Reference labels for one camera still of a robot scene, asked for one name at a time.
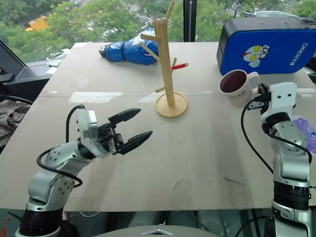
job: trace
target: blue glove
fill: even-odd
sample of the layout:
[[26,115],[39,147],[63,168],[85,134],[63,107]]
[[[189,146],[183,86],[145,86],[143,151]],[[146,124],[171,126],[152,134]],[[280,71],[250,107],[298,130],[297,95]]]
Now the blue glove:
[[[153,28],[147,28],[141,34],[155,36],[155,30]],[[140,42],[146,45],[158,56],[158,47],[156,41],[141,39],[140,34],[128,41],[121,41],[102,46],[99,49],[99,53],[109,62],[120,62],[127,60],[132,63],[145,65],[155,63],[156,59],[139,45]]]

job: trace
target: cloth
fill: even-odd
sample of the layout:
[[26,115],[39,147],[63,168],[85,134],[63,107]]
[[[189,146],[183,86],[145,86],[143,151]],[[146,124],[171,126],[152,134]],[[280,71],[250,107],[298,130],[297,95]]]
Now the cloth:
[[11,100],[0,102],[0,147],[4,147],[8,143],[30,107],[23,102]]

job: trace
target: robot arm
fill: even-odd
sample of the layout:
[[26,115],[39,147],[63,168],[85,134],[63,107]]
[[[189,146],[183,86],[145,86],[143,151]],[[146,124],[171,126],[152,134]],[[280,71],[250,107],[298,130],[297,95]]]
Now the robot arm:
[[292,82],[273,84],[269,89],[261,86],[261,96],[255,99],[264,103],[262,128],[272,138],[274,152],[274,217],[266,220],[266,236],[312,236],[311,154],[305,149],[305,135],[290,119],[296,90]]
[[[109,118],[109,123],[98,127],[94,111],[77,110],[80,138],[77,141],[54,147],[42,153],[38,164],[43,168],[28,186],[29,199],[16,237],[54,237],[60,231],[63,208],[73,188],[82,184],[78,173],[94,158],[111,153],[122,155],[145,142],[152,131],[123,142],[116,133],[116,124],[133,118],[140,109],[123,111]],[[40,160],[46,153],[45,163]]]

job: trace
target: white table top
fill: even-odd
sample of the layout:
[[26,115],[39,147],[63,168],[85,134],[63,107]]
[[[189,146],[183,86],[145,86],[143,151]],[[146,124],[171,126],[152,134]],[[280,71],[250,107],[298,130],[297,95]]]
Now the white table top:
[[[270,207],[273,177],[243,137],[241,109],[220,94],[221,78],[216,62],[217,43],[170,43],[170,57],[189,67],[173,73],[175,91],[187,95],[188,109],[179,118],[167,119],[154,109],[163,86],[160,65],[109,63],[101,58],[102,43],[74,47],[52,76],[40,97],[13,134],[0,156],[0,208],[24,209],[27,185],[39,171],[37,155],[65,142],[65,121],[75,103],[86,100],[99,124],[128,108],[141,108],[135,118],[118,125],[126,141],[153,130],[136,150],[122,156],[96,158],[79,173],[83,185],[75,189],[66,210],[143,211],[185,209],[240,209]],[[302,88],[313,84],[304,71],[286,75],[262,75],[271,84],[293,81]],[[74,92],[119,92],[111,100]],[[316,126],[315,98],[297,96],[293,113]],[[70,139],[77,139],[75,116]],[[258,152],[271,163],[269,138],[261,130],[259,111],[247,112],[245,127]],[[316,169],[312,162],[311,170]],[[311,185],[316,175],[311,172]],[[316,204],[311,190],[310,205]]]

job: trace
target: white mug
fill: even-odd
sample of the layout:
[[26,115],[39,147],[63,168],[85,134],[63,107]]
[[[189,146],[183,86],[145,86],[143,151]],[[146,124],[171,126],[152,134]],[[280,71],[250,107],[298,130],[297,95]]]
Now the white mug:
[[245,106],[257,93],[257,88],[252,88],[250,81],[257,80],[260,76],[257,72],[247,74],[244,70],[232,70],[226,73],[219,82],[220,91],[230,103],[236,107]]

